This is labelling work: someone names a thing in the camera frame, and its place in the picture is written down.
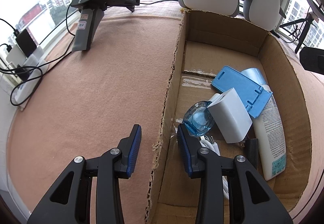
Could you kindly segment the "white power strip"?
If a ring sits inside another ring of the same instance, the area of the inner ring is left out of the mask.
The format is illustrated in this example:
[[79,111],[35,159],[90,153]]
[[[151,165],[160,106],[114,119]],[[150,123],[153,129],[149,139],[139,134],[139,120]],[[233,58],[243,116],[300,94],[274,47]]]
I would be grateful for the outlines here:
[[42,75],[47,72],[48,64],[43,55],[40,45],[29,56],[18,45],[14,45],[8,52],[6,60],[13,69],[12,73],[21,80],[11,95],[13,106],[24,108]]

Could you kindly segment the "white usb wall charger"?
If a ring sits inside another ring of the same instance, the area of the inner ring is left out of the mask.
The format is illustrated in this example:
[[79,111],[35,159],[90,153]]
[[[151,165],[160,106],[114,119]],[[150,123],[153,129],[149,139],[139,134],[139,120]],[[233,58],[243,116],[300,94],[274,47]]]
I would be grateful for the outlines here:
[[207,109],[226,143],[242,142],[250,130],[252,120],[235,88],[214,94],[209,102]]

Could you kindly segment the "black power adapter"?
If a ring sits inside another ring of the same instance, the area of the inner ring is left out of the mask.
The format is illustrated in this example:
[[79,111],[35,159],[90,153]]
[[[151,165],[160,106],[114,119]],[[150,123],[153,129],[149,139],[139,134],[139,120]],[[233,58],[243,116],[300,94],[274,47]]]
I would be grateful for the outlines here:
[[28,30],[24,29],[21,32],[16,31],[15,33],[16,43],[22,50],[23,54],[28,58],[36,50],[37,45],[29,34]]

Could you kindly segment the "cardboard box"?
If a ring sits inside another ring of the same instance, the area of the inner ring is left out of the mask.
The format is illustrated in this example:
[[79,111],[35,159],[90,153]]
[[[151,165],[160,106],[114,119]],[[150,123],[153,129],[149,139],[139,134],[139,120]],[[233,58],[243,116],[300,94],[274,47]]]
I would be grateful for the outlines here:
[[160,135],[154,146],[146,223],[194,223],[200,182],[184,171],[175,127],[191,105],[215,93],[211,80],[226,65],[235,70],[256,67],[268,81],[287,151],[285,171],[271,179],[269,186],[295,223],[310,210],[322,162],[315,144],[321,135],[323,84],[268,31],[244,19],[188,11],[180,23]]

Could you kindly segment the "small plush penguin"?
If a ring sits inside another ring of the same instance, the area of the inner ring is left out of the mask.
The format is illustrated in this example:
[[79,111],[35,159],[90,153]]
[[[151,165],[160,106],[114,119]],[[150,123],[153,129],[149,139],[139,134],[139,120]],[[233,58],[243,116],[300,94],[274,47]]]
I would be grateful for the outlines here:
[[272,31],[279,18],[286,18],[280,0],[242,0],[245,20],[265,30]]

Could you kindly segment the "white lotion bottle blue cap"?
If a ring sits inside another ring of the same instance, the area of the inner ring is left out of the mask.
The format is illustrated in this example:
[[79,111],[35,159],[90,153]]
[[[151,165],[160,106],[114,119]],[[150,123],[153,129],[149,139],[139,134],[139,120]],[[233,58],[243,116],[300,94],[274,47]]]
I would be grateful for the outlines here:
[[259,161],[265,180],[270,180],[286,168],[285,134],[274,96],[256,118],[252,119],[255,137],[259,142]]

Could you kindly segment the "pink table blanket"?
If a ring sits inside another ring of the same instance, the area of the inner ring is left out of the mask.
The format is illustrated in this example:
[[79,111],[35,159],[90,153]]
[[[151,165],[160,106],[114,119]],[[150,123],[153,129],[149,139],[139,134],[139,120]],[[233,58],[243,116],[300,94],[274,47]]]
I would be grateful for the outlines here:
[[9,137],[9,176],[29,210],[72,159],[102,155],[139,124],[136,167],[120,193],[125,222],[144,223],[180,22],[104,18],[89,51],[72,53],[46,75]]

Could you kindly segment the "blue phone stand plate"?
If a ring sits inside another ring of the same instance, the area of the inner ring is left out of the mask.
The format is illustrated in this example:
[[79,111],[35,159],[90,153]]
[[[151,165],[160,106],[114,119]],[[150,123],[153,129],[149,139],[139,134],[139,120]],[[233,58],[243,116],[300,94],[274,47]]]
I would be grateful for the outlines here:
[[246,111],[254,119],[261,114],[273,94],[229,66],[224,66],[211,84],[220,92],[234,88]]

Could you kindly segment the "small blue glass bottle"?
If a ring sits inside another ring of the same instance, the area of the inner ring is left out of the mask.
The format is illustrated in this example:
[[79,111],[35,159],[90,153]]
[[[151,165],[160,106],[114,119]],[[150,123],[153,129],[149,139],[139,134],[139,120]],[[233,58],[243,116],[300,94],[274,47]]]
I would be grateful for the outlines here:
[[207,101],[199,101],[192,105],[183,116],[183,124],[191,136],[200,137],[216,137],[216,139],[221,138],[221,133],[216,125],[214,118],[208,110],[208,106],[215,101],[220,94],[214,94]]

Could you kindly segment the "checkered beige cloth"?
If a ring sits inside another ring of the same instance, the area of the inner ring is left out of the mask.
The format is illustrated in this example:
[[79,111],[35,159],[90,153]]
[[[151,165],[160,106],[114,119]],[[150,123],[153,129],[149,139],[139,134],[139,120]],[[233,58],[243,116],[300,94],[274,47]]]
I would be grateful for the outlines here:
[[124,7],[109,7],[104,18],[126,18],[136,16],[181,18],[183,8],[177,0],[142,0],[134,12]]

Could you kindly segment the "black cylinder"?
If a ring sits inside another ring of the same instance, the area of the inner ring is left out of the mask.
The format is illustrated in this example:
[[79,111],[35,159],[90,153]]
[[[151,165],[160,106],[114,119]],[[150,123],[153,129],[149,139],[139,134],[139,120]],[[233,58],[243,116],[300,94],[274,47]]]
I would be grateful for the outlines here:
[[252,166],[257,169],[259,163],[259,142],[257,138],[246,140],[244,144],[245,154]]

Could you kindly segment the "black handheld gripper on stand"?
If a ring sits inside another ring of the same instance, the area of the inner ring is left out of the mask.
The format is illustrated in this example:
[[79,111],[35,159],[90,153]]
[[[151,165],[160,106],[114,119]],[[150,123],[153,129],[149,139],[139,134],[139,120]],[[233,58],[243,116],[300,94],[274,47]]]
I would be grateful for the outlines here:
[[71,7],[81,11],[72,51],[88,51],[95,32],[109,7],[125,7],[134,12],[140,0],[73,0]]

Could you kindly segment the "black tripod stand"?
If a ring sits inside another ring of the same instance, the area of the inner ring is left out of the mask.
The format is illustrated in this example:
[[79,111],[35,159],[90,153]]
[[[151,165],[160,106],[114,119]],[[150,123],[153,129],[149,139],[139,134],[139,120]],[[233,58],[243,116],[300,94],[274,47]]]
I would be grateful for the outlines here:
[[284,24],[281,24],[279,27],[287,30],[287,27],[293,26],[294,30],[291,32],[294,41],[298,41],[298,44],[294,50],[295,54],[299,52],[302,47],[302,44],[308,35],[311,26],[317,28],[314,24],[318,17],[314,14],[314,12],[308,12],[305,18],[300,18],[297,20],[293,20]]

